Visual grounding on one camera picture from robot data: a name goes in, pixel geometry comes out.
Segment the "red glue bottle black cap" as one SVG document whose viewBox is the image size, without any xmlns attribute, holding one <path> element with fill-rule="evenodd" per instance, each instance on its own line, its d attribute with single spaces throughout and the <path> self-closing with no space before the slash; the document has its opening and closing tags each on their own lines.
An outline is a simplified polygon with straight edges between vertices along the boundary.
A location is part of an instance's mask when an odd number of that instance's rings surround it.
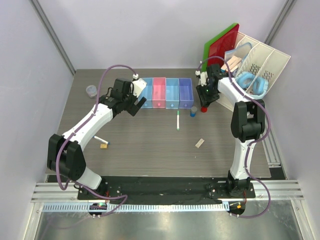
<svg viewBox="0 0 320 240">
<path fill-rule="evenodd" d="M 202 113 L 206 113 L 208 111 L 208 107 L 207 106 L 202 106 L 200 110 L 201 110 Z"/>
</svg>

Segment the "light blue drawer box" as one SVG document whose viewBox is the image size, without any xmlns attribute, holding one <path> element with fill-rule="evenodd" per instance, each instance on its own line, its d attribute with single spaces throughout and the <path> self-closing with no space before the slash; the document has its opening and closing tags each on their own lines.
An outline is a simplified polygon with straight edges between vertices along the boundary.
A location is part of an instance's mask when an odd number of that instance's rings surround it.
<svg viewBox="0 0 320 240">
<path fill-rule="evenodd" d="M 146 87 L 140 94 L 138 101 L 142 99 L 142 97 L 146 98 L 145 103 L 141 106 L 142 109 L 152 109 L 152 93 L 153 93 L 153 78 L 152 77 L 146 77 L 143 78 L 143 80 L 146 82 Z"/>
<path fill-rule="evenodd" d="M 165 108 L 178 109 L 180 104 L 179 79 L 166 78 L 165 84 Z"/>
</svg>

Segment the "purple drawer box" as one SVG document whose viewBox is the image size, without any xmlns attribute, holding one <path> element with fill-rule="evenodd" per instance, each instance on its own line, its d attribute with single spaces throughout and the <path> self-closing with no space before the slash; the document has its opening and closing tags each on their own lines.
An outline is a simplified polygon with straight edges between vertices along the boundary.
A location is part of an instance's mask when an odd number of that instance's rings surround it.
<svg viewBox="0 0 320 240">
<path fill-rule="evenodd" d="M 179 109 L 191 109 L 194 104 L 191 78 L 179 78 Z"/>
</svg>

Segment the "blue glue bottle grey cap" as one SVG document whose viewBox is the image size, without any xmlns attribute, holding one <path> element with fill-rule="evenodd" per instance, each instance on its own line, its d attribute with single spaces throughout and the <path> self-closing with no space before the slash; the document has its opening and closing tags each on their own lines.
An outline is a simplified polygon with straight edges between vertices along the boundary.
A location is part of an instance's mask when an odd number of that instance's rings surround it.
<svg viewBox="0 0 320 240">
<path fill-rule="evenodd" d="M 196 106 L 192 106 L 190 109 L 190 116 L 195 117 L 197 113 L 198 108 Z"/>
</svg>

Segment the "pink drawer box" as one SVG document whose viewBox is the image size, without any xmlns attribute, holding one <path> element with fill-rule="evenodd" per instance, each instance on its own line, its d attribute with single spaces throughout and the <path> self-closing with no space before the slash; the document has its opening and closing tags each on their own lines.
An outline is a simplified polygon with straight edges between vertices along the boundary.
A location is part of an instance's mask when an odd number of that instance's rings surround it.
<svg viewBox="0 0 320 240">
<path fill-rule="evenodd" d="M 152 82 L 152 106 L 164 109 L 166 107 L 166 78 L 155 77 Z"/>
</svg>

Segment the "green capped white marker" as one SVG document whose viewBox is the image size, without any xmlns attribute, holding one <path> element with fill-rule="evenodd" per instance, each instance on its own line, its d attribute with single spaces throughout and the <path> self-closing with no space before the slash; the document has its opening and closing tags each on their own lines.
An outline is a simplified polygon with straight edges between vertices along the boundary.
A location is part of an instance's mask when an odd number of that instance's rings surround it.
<svg viewBox="0 0 320 240">
<path fill-rule="evenodd" d="M 176 129 L 177 131 L 180 130 L 180 111 L 177 110 L 177 113 L 176 113 Z"/>
</svg>

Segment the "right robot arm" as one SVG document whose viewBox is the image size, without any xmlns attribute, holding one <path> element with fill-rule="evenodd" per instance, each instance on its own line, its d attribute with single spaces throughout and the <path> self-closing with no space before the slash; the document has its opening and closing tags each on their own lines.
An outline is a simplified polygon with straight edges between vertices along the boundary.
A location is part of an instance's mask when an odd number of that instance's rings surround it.
<svg viewBox="0 0 320 240">
<path fill-rule="evenodd" d="M 234 158 L 225 183 L 210 186 L 211 198 L 242 198 L 250 189 L 250 165 L 257 140 L 265 131 L 263 100 L 253 101 L 230 73 L 222 72 L 218 64 L 206 71 L 195 72 L 199 79 L 196 91 L 202 109 L 224 95 L 233 106 L 230 129 L 235 139 Z"/>
</svg>

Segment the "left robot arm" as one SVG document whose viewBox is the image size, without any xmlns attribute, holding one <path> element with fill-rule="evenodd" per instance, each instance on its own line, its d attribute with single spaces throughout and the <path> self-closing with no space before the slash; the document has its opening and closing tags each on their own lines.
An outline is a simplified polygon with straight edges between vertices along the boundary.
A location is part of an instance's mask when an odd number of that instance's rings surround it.
<svg viewBox="0 0 320 240">
<path fill-rule="evenodd" d="M 73 128 L 62 135 L 53 134 L 48 141 L 47 168 L 89 191 L 93 198 L 106 197 L 108 185 L 103 177 L 89 169 L 84 149 L 96 133 L 122 111 L 131 116 L 146 102 L 141 93 L 147 83 L 139 78 L 131 81 L 117 78 L 92 110 Z"/>
</svg>

